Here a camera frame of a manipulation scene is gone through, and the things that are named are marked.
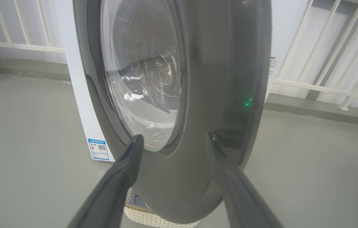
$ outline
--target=white washing machine cabinet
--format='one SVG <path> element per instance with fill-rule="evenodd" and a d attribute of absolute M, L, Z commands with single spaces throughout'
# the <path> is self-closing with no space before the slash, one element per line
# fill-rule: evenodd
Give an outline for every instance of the white washing machine cabinet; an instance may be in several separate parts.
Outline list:
<path fill-rule="evenodd" d="M 269 71 L 270 0 L 56 4 L 92 159 L 115 161 L 142 134 L 135 192 L 171 222 L 208 215 L 222 198 L 209 170 L 208 133 L 241 167 L 255 140 Z"/>

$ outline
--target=white wall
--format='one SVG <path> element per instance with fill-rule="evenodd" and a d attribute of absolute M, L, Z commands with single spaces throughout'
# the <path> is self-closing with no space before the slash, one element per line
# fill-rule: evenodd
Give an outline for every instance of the white wall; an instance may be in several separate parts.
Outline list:
<path fill-rule="evenodd" d="M 301 32 L 296 38 L 293 48 L 290 50 L 289 57 L 284 63 L 282 73 L 280 74 L 279 79 L 284 79 L 288 81 L 295 82 L 308 59 L 314 43 L 316 42 L 319 33 L 322 30 L 322 27 L 325 24 L 327 17 L 330 12 L 328 10 L 319 9 L 312 7 L 308 14 L 308 18 L 305 23 L 302 25 Z M 333 17 L 328 29 L 325 31 L 325 34 L 322 38 L 322 41 L 319 43 L 315 54 L 312 56 L 311 61 L 309 62 L 305 74 L 303 75 L 303 83 L 312 84 L 315 80 L 322 64 L 325 61 L 334 41 L 336 40 L 338 33 L 340 32 L 342 25 L 347 18 L 346 15 L 336 13 Z M 335 84 L 338 82 L 340 76 L 346 69 L 348 63 L 352 59 L 354 53 L 358 48 L 358 29 L 354 37 L 350 40 L 343 56 L 339 60 L 337 66 L 335 67 L 332 75 L 325 84 L 325 87 L 334 88 Z M 351 68 L 349 74 L 346 75 L 345 81 L 338 87 L 338 89 L 344 91 L 351 91 L 352 87 L 358 80 L 358 59 L 355 62 L 354 66 Z M 292 97 L 305 98 L 309 90 L 300 89 L 291 86 L 284 86 L 274 84 L 271 93 L 287 95 Z M 325 92 L 321 92 L 318 101 L 324 101 L 328 103 L 341 104 L 345 99 L 344 96 L 332 95 Z M 358 99 L 355 99 L 351 106 L 358 107 Z"/>
<path fill-rule="evenodd" d="M 272 46 L 270 56 L 275 57 L 269 69 L 266 97 L 279 73 L 294 34 L 302 19 L 308 0 L 272 0 Z"/>
<path fill-rule="evenodd" d="M 42 0 L 43 12 L 46 19 L 49 38 L 53 47 L 62 48 L 61 34 L 55 9 L 55 0 Z M 46 46 L 46 38 L 39 16 L 39 9 L 35 0 L 20 0 L 20 10 L 26 22 L 27 32 L 33 45 Z M 11 0 L 0 0 L 0 8 L 13 43 L 23 43 L 22 27 L 17 16 L 16 7 Z M 0 41 L 6 42 L 0 25 Z M 30 59 L 46 62 L 66 64 L 65 54 L 40 52 L 0 47 L 0 56 L 8 58 Z"/>

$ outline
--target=white metal railing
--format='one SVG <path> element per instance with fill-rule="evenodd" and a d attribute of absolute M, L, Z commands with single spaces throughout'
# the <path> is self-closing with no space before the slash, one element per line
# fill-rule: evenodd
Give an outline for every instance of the white metal railing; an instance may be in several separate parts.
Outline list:
<path fill-rule="evenodd" d="M 358 7 L 357 7 L 357 10 L 356 10 L 355 14 L 353 15 L 352 20 L 350 21 L 349 25 L 347 26 L 347 29 L 345 30 L 344 34 L 342 35 L 342 38 L 339 41 L 334 53 L 332 54 L 331 58 L 329 59 L 328 63 L 326 64 L 324 70 L 322 71 L 318 81 L 316 81 L 315 84 L 302 83 L 303 79 L 306 76 L 306 73 L 305 73 L 306 67 L 310 63 L 310 60 L 311 60 L 313 54 L 315 53 L 315 51 L 316 51 L 316 49 L 318 47 L 318 43 L 321 42 L 323 34 L 327 30 L 327 27 L 328 27 L 332 17 L 334 16 L 336 8 L 340 4 L 341 0 L 336 0 L 335 1 L 334 5 L 333 5 L 333 7 L 331 9 L 331 12 L 330 12 L 330 14 L 329 14 L 329 16 L 328 16 L 328 18 L 327 18 L 327 20 L 325 22 L 325 25 L 322 28 L 322 30 L 320 32 L 320 35 L 318 36 L 318 38 L 317 38 L 317 40 L 316 40 L 316 42 L 314 44 L 314 47 L 312 48 L 311 53 L 309 54 L 308 59 L 305 62 L 304 66 L 302 68 L 302 71 L 300 72 L 298 78 L 296 80 L 286 80 L 286 79 L 284 79 L 285 74 L 283 72 L 284 71 L 283 66 L 284 66 L 285 62 L 287 61 L 287 59 L 288 59 L 288 57 L 290 55 L 290 50 L 293 48 L 293 44 L 295 43 L 296 37 L 298 37 L 300 35 L 300 33 L 301 33 L 300 30 L 301 30 L 302 24 L 305 22 L 305 20 L 307 18 L 307 15 L 308 15 L 308 13 L 310 11 L 310 8 L 312 7 L 312 2 L 313 2 L 313 0 L 308 1 L 305 13 L 304 13 L 304 15 L 302 17 L 302 21 L 300 22 L 300 25 L 299 25 L 299 27 L 297 29 L 297 32 L 296 32 L 296 34 L 295 34 L 295 36 L 293 38 L 292 44 L 291 44 L 291 46 L 289 48 L 289 51 L 288 51 L 288 53 L 286 55 L 286 58 L 283 61 L 283 64 L 282 64 L 282 66 L 280 68 L 280 72 L 277 75 L 277 78 L 275 80 L 275 84 L 280 84 L 280 85 L 285 85 L 285 86 L 293 86 L 293 87 L 297 87 L 297 88 L 303 88 L 303 89 L 308 89 L 308 90 L 313 90 L 313 91 L 326 92 L 326 93 L 330 93 L 330 94 L 345 96 L 346 97 L 345 100 L 338 107 L 341 108 L 342 110 L 347 110 L 347 107 L 351 104 L 351 102 L 355 98 L 358 98 L 358 80 L 355 82 L 353 88 L 350 89 L 349 91 L 344 91 L 344 90 L 340 89 L 340 85 L 344 80 L 346 80 L 346 75 L 348 75 L 351 72 L 352 65 L 354 65 L 354 63 L 356 61 L 358 61 L 358 49 L 354 53 L 354 55 L 353 55 L 352 59 L 350 60 L 347 68 L 345 69 L 344 73 L 340 76 L 340 78 L 338 79 L 338 82 L 336 83 L 335 86 L 333 86 L 333 88 L 320 86 L 320 84 L 323 81 L 323 79 L 324 79 L 325 75 L 327 74 L 328 70 L 330 69 L 331 64 L 335 60 L 335 57 L 336 57 L 338 51 L 341 49 L 342 44 L 346 41 L 346 39 L 348 37 L 348 33 L 351 32 L 355 20 L 358 18 Z"/>
<path fill-rule="evenodd" d="M 48 29 L 47 29 L 47 25 L 46 25 L 46 19 L 44 16 L 44 12 L 43 12 L 43 5 L 41 0 L 36 0 L 37 1 L 37 7 L 39 10 L 39 15 L 40 15 L 40 20 L 41 20 L 41 25 L 43 26 L 43 32 L 44 35 L 46 37 L 46 46 L 43 45 L 33 45 L 30 42 L 30 38 L 29 38 L 29 34 L 27 32 L 27 27 L 26 27 L 26 23 L 24 20 L 24 17 L 21 13 L 20 10 L 20 3 L 19 0 L 13 0 L 15 7 L 16 7 L 16 12 L 17 12 L 17 16 L 19 17 L 19 22 L 20 25 L 22 27 L 22 31 L 23 31 L 23 36 L 24 39 L 26 41 L 25 44 L 23 43 L 12 43 L 11 37 L 9 35 L 9 31 L 6 27 L 6 23 L 3 19 L 3 15 L 2 15 L 2 11 L 0 9 L 0 25 L 2 28 L 2 32 L 4 34 L 4 37 L 6 39 L 6 42 L 0 42 L 0 47 L 1 48 L 16 48 L 16 49 L 24 49 L 24 50 L 33 50 L 33 51 L 43 51 L 43 52 L 57 52 L 57 53 L 64 53 L 64 49 L 61 47 L 52 47 L 49 35 L 48 35 Z"/>

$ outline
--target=green indicator light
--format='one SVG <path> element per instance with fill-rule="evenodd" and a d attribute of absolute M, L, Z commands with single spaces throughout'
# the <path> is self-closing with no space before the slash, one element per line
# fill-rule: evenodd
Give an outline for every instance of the green indicator light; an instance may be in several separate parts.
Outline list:
<path fill-rule="evenodd" d="M 252 102 L 252 98 L 250 98 L 248 102 L 244 101 L 245 107 L 249 106 L 251 104 L 251 102 Z"/>

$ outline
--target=blue and white sticker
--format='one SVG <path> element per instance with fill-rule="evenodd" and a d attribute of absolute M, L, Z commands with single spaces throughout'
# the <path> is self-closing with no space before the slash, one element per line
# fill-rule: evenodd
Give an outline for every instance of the blue and white sticker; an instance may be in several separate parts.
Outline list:
<path fill-rule="evenodd" d="M 88 141 L 94 159 L 109 160 L 105 141 L 94 139 L 88 139 Z"/>

